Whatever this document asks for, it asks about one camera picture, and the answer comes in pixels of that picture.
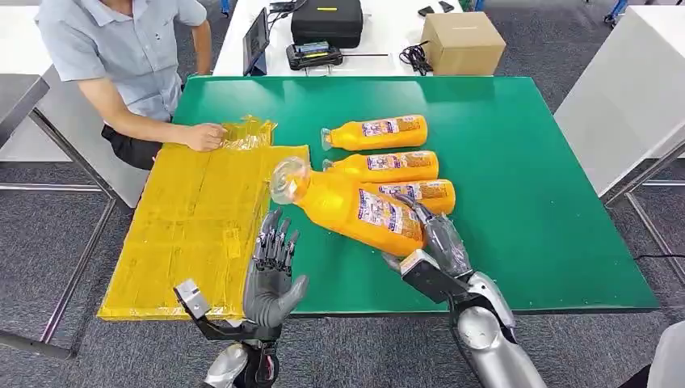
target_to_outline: man's arm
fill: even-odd
[[[109,78],[81,80],[78,87],[118,133],[141,140],[184,144],[196,151],[214,150],[221,145],[225,129],[218,124],[188,127],[132,113]]]
[[[209,28],[209,22],[205,20],[199,26],[193,27],[192,35],[197,74],[207,75],[212,66],[212,31]]]

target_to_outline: yellow plastic packaging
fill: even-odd
[[[224,147],[165,144],[150,172],[100,306],[106,320],[189,319],[174,286],[192,278],[210,319],[244,318],[242,293],[254,240],[269,209],[269,179],[309,149],[271,146],[275,123],[225,124]]]
[[[286,158],[274,169],[271,198],[294,203],[315,224],[393,255],[423,246],[421,224],[408,206],[345,175],[312,171],[300,158]]]
[[[421,115],[370,121],[350,121],[340,128],[321,130],[324,150],[348,151],[421,146],[428,137],[428,124]]]
[[[408,182],[438,178],[438,157],[433,151],[380,155],[350,155],[343,160],[323,161],[323,170],[348,175],[359,182]]]
[[[387,196],[394,193],[404,194],[424,204],[433,213],[449,214],[454,210],[456,194],[452,182],[446,179],[419,180],[396,183],[364,183],[370,192],[380,192]]]

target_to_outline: green table mat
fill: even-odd
[[[491,276],[518,312],[649,310],[658,307],[611,219],[530,78],[193,78],[174,121],[278,123],[275,144],[323,158],[322,127],[422,114],[456,188],[450,215],[475,269]],[[365,154],[392,152],[376,150]],[[230,171],[246,166],[227,166]],[[444,311],[385,266],[380,252],[314,225],[284,207],[300,230],[293,275],[310,276],[298,314]]]

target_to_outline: robotic arm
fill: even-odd
[[[395,197],[416,212],[432,255],[416,250],[401,262],[386,254],[384,259],[404,281],[434,302],[448,301],[451,330],[456,327],[459,339],[471,352],[477,371],[474,373],[481,385],[546,388],[536,367],[516,343],[514,315],[506,300],[486,274],[473,271],[452,222],[408,196]]]
[[[506,300],[486,274],[473,270],[452,222],[408,196],[395,197],[417,214],[430,254],[419,249],[402,260],[386,254],[383,257],[405,282],[433,302],[448,301],[450,329],[460,352],[460,342],[471,352],[473,372],[480,383],[485,388],[546,388],[530,358],[516,343],[514,315]],[[243,298],[247,320],[237,326],[216,325],[206,318],[208,303],[192,280],[174,288],[205,337],[237,341],[214,361],[205,386],[269,387],[278,376],[275,350],[281,324],[304,297],[308,284],[306,276],[292,283],[297,232],[287,241],[290,221],[286,219],[278,227],[279,218],[279,210],[269,213],[257,237]],[[464,353],[462,357],[469,362]]]
[[[309,279],[292,281],[298,232],[286,238],[290,219],[279,227],[281,209],[269,212],[248,264],[242,309],[246,319],[219,325],[207,319],[209,304],[192,279],[174,287],[185,311],[208,340],[235,341],[214,360],[204,379],[213,388],[268,388],[278,377],[276,341],[283,321],[305,297]]]

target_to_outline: cable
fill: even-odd
[[[307,3],[307,0],[302,0],[302,2],[300,4],[297,4],[297,5],[295,5],[294,8],[292,8],[292,11],[281,11],[281,12],[279,12],[276,15],[276,19],[273,19],[271,22],[269,22],[267,19],[267,25],[269,25],[267,36],[271,36],[271,29],[274,27],[274,24],[276,24],[277,21],[287,18],[290,14],[292,14],[293,12],[302,8],[302,6],[306,3]]]
[[[639,255],[638,257],[635,258],[635,260],[644,259],[644,258],[651,258],[651,259],[667,259],[667,258],[669,258],[669,257],[675,257],[675,258],[678,258],[678,259],[685,259],[685,255],[673,254],[673,255]]]
[[[466,356],[466,352],[464,349],[461,347],[461,341],[459,341],[459,336],[455,333],[454,329],[457,326],[458,322],[458,316],[457,313],[454,311],[454,296],[452,293],[448,293],[448,303],[449,303],[449,318],[450,318],[450,323],[449,323],[449,330],[450,333],[452,334],[452,339],[454,340],[454,343],[456,344],[456,348],[459,350],[459,354],[461,355],[461,358],[466,361],[466,364],[469,366],[469,369],[471,369],[471,373],[473,373],[473,376],[478,380],[478,384],[480,386],[483,386],[483,381],[481,381],[481,376],[478,375],[478,372],[476,372],[476,368],[473,366],[471,363],[471,360]]]
[[[389,54],[343,54],[343,57],[389,57]]]
[[[403,61],[407,65],[411,65],[414,71],[418,71],[421,75],[426,75],[429,71],[433,71],[431,65],[428,64],[426,59],[426,52],[423,51],[424,44],[430,42],[426,40],[415,46],[409,46],[402,50],[400,53],[400,61]]]

